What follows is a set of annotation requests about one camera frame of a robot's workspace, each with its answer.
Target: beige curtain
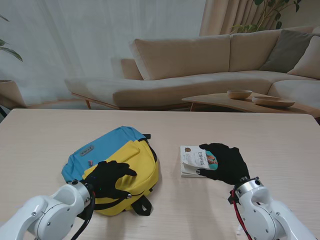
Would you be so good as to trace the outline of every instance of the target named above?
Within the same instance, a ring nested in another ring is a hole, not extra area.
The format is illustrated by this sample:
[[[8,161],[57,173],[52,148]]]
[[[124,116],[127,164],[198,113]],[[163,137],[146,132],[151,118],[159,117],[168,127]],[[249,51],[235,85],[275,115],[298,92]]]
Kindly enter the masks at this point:
[[[206,0],[199,35],[230,34],[234,25],[257,24],[263,7],[253,0]],[[271,29],[274,21],[270,18],[263,25]]]

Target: book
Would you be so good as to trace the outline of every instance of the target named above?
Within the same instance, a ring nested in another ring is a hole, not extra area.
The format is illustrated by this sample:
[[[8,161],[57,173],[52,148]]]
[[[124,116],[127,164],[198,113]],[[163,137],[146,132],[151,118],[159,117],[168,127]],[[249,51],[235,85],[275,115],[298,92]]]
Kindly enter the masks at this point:
[[[199,146],[180,146],[180,164],[183,178],[204,178],[196,173],[197,169],[218,168],[216,157]]]

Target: coffee table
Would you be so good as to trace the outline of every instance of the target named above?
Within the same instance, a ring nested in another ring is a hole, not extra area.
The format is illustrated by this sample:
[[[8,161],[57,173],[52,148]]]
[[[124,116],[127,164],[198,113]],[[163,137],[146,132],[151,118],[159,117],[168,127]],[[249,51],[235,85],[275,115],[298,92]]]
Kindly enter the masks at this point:
[[[238,239],[239,223],[227,201],[232,186],[180,177],[180,145],[212,142],[238,147],[251,177],[259,176],[320,236],[320,126],[306,114],[15,109],[0,123],[0,224],[31,197],[62,186],[70,154],[122,125],[151,134],[160,165],[148,196],[154,210],[150,216],[94,213],[79,240]],[[82,222],[77,219],[65,239]]]
[[[253,92],[248,98],[244,100],[237,100],[228,98],[227,93],[215,93],[209,95],[186,97],[182,100],[192,103],[190,111],[195,111],[197,105],[199,104],[205,104],[225,107],[246,113],[309,114],[312,115],[315,119],[320,118],[320,109],[299,104],[297,102],[293,106],[287,108],[265,107],[256,105],[252,102],[252,97],[265,96],[267,95]]]

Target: black glove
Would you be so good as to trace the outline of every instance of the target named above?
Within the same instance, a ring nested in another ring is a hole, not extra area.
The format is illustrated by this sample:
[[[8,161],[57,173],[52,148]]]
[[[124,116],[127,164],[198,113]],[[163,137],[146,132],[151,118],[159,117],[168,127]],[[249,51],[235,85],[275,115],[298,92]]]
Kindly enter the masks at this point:
[[[230,185],[236,185],[250,179],[248,167],[239,152],[239,148],[229,148],[221,143],[202,144],[199,147],[210,151],[218,162],[217,170],[201,168],[197,170],[199,175],[220,180]]]
[[[134,177],[137,173],[127,163],[101,161],[84,181],[93,186],[96,198],[130,198],[129,192],[116,189],[117,180],[125,175]]]

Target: backpack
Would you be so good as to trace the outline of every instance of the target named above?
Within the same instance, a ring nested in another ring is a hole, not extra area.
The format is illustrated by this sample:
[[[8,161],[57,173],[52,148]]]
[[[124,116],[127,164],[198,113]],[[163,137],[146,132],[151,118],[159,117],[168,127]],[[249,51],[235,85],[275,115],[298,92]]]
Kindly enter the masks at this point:
[[[147,138],[133,127],[118,127],[72,154],[62,175],[66,182],[86,179],[101,161],[127,163],[137,176],[125,175],[115,184],[116,189],[131,193],[132,198],[96,198],[94,210],[113,216],[133,209],[139,215],[149,216],[152,204],[146,196],[158,181],[159,168]]]

